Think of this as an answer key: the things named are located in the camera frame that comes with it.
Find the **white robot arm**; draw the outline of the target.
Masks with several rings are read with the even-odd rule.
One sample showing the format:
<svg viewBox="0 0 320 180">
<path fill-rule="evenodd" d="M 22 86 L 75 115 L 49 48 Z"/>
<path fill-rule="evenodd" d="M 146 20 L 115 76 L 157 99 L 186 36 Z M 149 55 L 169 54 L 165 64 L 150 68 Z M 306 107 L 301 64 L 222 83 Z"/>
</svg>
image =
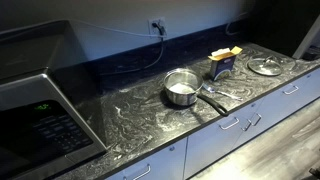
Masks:
<svg viewBox="0 0 320 180">
<path fill-rule="evenodd" d="M 308 33 L 304 36 L 304 38 L 302 39 L 301 43 L 297 47 L 292 57 L 295 59 L 302 58 L 305 51 L 311 46 L 313 40 L 316 38 L 319 31 L 320 31 L 320 15 L 314 21 Z"/>
</svg>

